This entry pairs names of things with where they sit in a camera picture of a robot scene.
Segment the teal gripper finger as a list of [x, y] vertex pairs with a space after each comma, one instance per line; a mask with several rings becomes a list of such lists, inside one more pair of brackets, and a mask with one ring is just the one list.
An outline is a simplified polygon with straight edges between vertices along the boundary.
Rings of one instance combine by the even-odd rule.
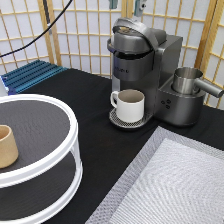
[[146, 7], [146, 0], [135, 0], [134, 15], [141, 17]]
[[118, 0], [109, 0], [109, 8], [116, 9], [118, 5]]

